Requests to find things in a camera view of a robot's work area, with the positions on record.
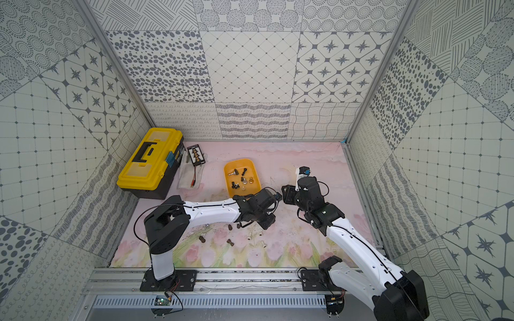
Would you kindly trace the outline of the yellow plastic storage tray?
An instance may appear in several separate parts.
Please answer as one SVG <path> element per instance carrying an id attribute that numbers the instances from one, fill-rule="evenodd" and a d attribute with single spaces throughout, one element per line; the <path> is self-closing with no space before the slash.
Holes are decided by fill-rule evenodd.
<path id="1" fill-rule="evenodd" d="M 242 177 L 244 168 L 248 170 Z M 239 172 L 239 175 L 228 176 L 234 169 Z M 257 194 L 262 189 L 256 167 L 250 159 L 233 160 L 227 163 L 224 167 L 224 177 L 229 197 Z M 254 179 L 253 184 L 248 181 L 251 177 Z"/>

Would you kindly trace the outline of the aluminium rail base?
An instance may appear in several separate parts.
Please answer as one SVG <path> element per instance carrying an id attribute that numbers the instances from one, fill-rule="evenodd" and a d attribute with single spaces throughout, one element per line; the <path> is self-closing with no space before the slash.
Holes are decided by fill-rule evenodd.
<path id="1" fill-rule="evenodd" d="M 305 291 L 295 267 L 190 268 L 194 289 L 142 292 L 147 268 L 97 268 L 82 293 L 75 320 L 376 320 L 373 311 L 339 288 Z"/>

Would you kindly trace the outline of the yellow black toolbox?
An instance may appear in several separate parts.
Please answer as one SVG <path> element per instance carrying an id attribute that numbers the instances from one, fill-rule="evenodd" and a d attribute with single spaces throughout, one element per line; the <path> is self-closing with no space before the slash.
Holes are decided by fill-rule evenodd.
<path id="1" fill-rule="evenodd" d="M 138 198 L 165 199 L 182 161 L 183 133 L 173 128 L 151 128 L 116 182 Z"/>

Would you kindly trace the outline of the clear plastic bag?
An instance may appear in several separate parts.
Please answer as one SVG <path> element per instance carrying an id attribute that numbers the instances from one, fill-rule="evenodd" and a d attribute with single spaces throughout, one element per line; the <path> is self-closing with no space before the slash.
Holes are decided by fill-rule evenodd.
<path id="1" fill-rule="evenodd" d="M 177 188 L 189 190 L 199 189 L 204 167 L 205 165 L 194 167 L 190 156 L 184 156 L 179 166 Z"/>

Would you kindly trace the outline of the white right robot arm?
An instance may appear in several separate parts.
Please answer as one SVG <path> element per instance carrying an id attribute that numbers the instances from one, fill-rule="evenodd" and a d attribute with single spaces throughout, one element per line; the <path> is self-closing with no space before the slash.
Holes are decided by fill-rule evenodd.
<path id="1" fill-rule="evenodd" d="M 369 243 L 334 204 L 325 201 L 309 167 L 296 170 L 295 185 L 282 187 L 283 201 L 303 212 L 302 221 L 337 244 L 360 268 L 333 256 L 319 265 L 325 283 L 347 290 L 366 304 L 376 320 L 425 320 L 430 315 L 423 279 L 406 272 Z"/>

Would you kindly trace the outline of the black chess picture card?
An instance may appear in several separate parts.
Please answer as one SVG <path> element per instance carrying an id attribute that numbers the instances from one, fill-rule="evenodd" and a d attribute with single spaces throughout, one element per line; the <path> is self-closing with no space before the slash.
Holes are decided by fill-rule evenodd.
<path id="1" fill-rule="evenodd" d="M 198 144 L 187 147 L 187 152 L 194 167 L 198 167 L 206 163 L 206 158 Z"/>

